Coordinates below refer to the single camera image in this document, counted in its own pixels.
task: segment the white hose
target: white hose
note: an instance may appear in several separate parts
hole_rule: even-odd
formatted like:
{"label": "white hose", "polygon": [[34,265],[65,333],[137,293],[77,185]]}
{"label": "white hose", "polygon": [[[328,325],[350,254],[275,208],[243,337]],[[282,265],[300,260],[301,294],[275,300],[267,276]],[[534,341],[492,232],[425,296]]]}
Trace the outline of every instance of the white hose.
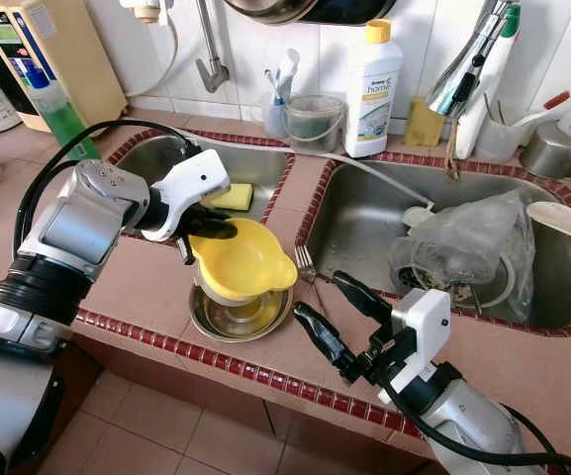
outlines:
{"label": "white hose", "polygon": [[[231,146],[233,148],[245,148],[251,150],[264,150],[264,151],[280,151],[283,153],[296,153],[296,151],[294,151],[292,148],[285,146],[263,146],[263,145],[250,145],[246,143],[222,142],[222,141],[216,141],[214,139],[208,139],[207,137],[193,134],[184,131],[182,129],[176,129],[176,131],[185,135],[187,138],[193,139],[200,143],[218,143],[218,144],[224,144],[226,146]],[[352,165],[356,168],[359,168],[362,171],[365,171],[366,173],[370,173],[371,175],[379,178],[385,183],[391,185],[393,188],[397,188],[398,190],[406,193],[407,195],[412,196],[416,200],[421,201],[426,205],[426,209],[428,211],[430,211],[434,207],[434,202],[432,200],[429,200],[427,197],[425,197],[424,195],[420,195],[417,191],[409,188],[405,184],[400,183],[399,181],[391,178],[388,175],[385,175],[381,171],[378,171],[375,168],[372,168],[371,166],[362,163],[361,161],[354,160],[353,158],[349,158],[348,156],[338,155],[336,153],[325,153],[323,155],[315,155],[315,156],[318,156],[320,158],[329,158],[335,161],[341,161],[342,163]]]}
{"label": "white hose", "polygon": [[179,38],[177,37],[177,29],[175,28],[175,24],[173,23],[173,19],[170,18],[170,15],[168,15],[168,29],[170,30],[170,34],[173,36],[173,54],[171,56],[170,61],[168,62],[168,65],[166,66],[166,69],[159,77],[159,79],[155,81],[154,84],[151,84],[146,89],[142,89],[140,91],[128,92],[125,94],[127,97],[142,96],[146,94],[148,91],[162,85],[168,78],[168,74],[170,73],[170,70],[173,68],[173,65],[175,64],[175,59],[177,58],[177,52],[179,50]]}

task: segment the plastic cup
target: plastic cup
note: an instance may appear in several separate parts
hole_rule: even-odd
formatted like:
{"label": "plastic cup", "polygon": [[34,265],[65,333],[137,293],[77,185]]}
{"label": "plastic cup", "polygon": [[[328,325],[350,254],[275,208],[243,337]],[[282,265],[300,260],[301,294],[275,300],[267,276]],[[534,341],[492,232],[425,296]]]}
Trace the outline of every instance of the plastic cup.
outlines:
{"label": "plastic cup", "polygon": [[528,130],[529,126],[505,126],[487,118],[476,142],[474,153],[494,163],[505,163],[514,156],[516,149],[524,142]]}
{"label": "plastic cup", "polygon": [[285,106],[290,146],[299,153],[330,153],[337,143],[344,103],[331,96],[299,96]]}
{"label": "plastic cup", "polygon": [[261,115],[263,128],[269,137],[275,139],[287,137],[285,104],[274,104],[272,93],[267,93],[261,97]]}

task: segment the yellow bottle cap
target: yellow bottle cap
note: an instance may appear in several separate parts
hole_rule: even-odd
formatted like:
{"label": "yellow bottle cap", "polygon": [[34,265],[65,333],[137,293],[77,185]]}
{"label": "yellow bottle cap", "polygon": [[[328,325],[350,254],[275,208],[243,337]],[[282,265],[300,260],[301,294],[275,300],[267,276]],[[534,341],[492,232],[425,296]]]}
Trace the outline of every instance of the yellow bottle cap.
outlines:
{"label": "yellow bottle cap", "polygon": [[371,20],[366,24],[366,40],[369,43],[388,43],[391,41],[391,21]]}

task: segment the double sink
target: double sink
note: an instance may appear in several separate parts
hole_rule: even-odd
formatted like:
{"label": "double sink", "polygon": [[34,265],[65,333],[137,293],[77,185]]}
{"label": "double sink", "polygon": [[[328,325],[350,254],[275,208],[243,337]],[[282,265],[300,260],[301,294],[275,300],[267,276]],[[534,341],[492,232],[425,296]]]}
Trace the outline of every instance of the double sink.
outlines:
{"label": "double sink", "polygon": [[[202,142],[215,149],[235,183],[252,183],[254,196],[247,212],[232,212],[260,220],[287,166],[283,152]],[[136,145],[118,166],[152,183],[178,161],[181,142],[156,137]],[[531,200],[556,201],[527,181],[508,176],[464,172],[450,183],[437,168],[370,161],[370,166],[428,196],[435,211],[521,189]],[[404,211],[419,206],[413,198],[374,176],[350,166],[339,166],[331,176],[307,240],[317,270],[331,276],[343,270],[371,288],[395,293],[389,274],[388,250],[394,238],[406,235]],[[571,325],[571,238],[534,224],[536,256],[534,297],[528,324],[544,329]],[[486,310],[490,317],[509,319],[509,307]]]}

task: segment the green bottle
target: green bottle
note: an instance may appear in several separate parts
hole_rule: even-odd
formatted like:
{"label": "green bottle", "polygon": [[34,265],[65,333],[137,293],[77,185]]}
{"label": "green bottle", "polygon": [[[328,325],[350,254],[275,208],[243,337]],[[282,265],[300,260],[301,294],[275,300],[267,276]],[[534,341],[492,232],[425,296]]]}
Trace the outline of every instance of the green bottle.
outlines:
{"label": "green bottle", "polygon": [[[46,74],[36,67],[28,69],[26,78],[32,86],[29,88],[30,99],[60,145],[66,145],[85,130],[85,126],[56,81],[50,82]],[[87,138],[79,142],[67,156],[72,160],[82,160],[100,158],[100,153],[94,142]]]}

